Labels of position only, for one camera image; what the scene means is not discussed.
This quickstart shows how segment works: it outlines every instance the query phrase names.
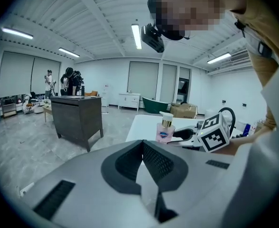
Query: cardboard box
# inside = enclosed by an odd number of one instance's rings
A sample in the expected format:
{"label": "cardboard box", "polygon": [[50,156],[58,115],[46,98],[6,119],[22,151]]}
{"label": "cardboard box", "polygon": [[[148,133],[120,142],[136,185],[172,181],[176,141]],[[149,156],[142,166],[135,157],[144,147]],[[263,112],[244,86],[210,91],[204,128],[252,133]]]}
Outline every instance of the cardboard box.
{"label": "cardboard box", "polygon": [[258,122],[257,123],[257,127],[255,128],[254,133],[257,133],[262,128],[262,126],[264,126],[264,123]]}
{"label": "cardboard box", "polygon": [[197,116],[197,106],[188,103],[171,103],[170,113],[173,114],[173,117],[195,119]]}

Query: gray floor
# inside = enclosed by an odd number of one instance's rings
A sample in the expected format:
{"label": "gray floor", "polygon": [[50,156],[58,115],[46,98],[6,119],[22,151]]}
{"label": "gray floor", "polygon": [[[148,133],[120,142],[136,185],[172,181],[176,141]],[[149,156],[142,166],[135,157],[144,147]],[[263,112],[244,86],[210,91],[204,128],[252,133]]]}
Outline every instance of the gray floor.
{"label": "gray floor", "polygon": [[[89,139],[91,151],[124,142],[137,114],[133,109],[109,107],[102,115],[104,137],[97,132]],[[81,145],[62,137],[58,139],[51,115],[19,113],[0,121],[0,186],[9,195],[36,182],[71,158],[86,153]]]}

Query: pump bottle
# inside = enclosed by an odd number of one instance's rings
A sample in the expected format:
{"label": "pump bottle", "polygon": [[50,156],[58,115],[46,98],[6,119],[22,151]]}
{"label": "pump bottle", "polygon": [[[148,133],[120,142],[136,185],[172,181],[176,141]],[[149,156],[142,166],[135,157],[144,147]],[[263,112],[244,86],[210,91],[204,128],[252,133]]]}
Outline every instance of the pump bottle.
{"label": "pump bottle", "polygon": [[175,127],[172,125],[173,114],[166,112],[159,112],[163,115],[162,123],[157,124],[156,141],[165,143],[171,141]]}

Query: ceiling light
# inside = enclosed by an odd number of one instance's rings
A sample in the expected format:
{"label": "ceiling light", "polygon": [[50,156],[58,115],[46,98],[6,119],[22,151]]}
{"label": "ceiling light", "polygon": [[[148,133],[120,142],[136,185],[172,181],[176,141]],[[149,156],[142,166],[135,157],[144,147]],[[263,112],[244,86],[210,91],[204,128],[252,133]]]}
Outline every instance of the ceiling light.
{"label": "ceiling light", "polygon": [[228,58],[228,57],[231,57],[230,53],[226,53],[224,55],[216,57],[215,59],[212,59],[212,60],[208,61],[207,63],[208,64],[215,63],[215,62],[218,62],[218,61],[223,60],[223,59]]}
{"label": "ceiling light", "polygon": [[63,51],[63,52],[68,53],[68,54],[70,54],[70,55],[72,55],[74,57],[80,57],[79,55],[77,55],[77,54],[75,54],[75,53],[73,53],[71,51],[65,50],[65,49],[63,49],[61,47],[59,48],[59,51]]}
{"label": "ceiling light", "polygon": [[18,31],[18,30],[15,30],[15,29],[11,29],[11,28],[2,28],[2,31],[3,32],[6,32],[6,33],[10,33],[10,34],[14,34],[14,35],[17,35],[17,36],[22,36],[22,37],[25,37],[27,39],[33,39],[34,37],[30,34],[27,34],[27,33],[24,33],[24,32],[21,32],[21,31]]}
{"label": "ceiling light", "polygon": [[137,49],[141,50],[141,40],[140,40],[140,33],[139,33],[139,25],[133,24],[132,25],[132,31],[133,31],[136,47],[137,47]]}

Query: wooden table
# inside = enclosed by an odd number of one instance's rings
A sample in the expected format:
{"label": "wooden table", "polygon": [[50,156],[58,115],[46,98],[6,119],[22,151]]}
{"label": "wooden table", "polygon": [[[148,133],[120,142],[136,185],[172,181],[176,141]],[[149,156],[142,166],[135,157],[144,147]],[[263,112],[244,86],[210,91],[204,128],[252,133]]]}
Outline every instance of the wooden table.
{"label": "wooden table", "polygon": [[46,122],[46,113],[48,114],[53,114],[52,113],[52,106],[50,104],[45,104],[44,106],[42,106],[43,110],[44,110],[44,119],[45,119],[45,122]]}
{"label": "wooden table", "polygon": [[80,140],[89,152],[88,139],[98,131],[103,137],[101,97],[54,96],[50,100],[58,138]]}

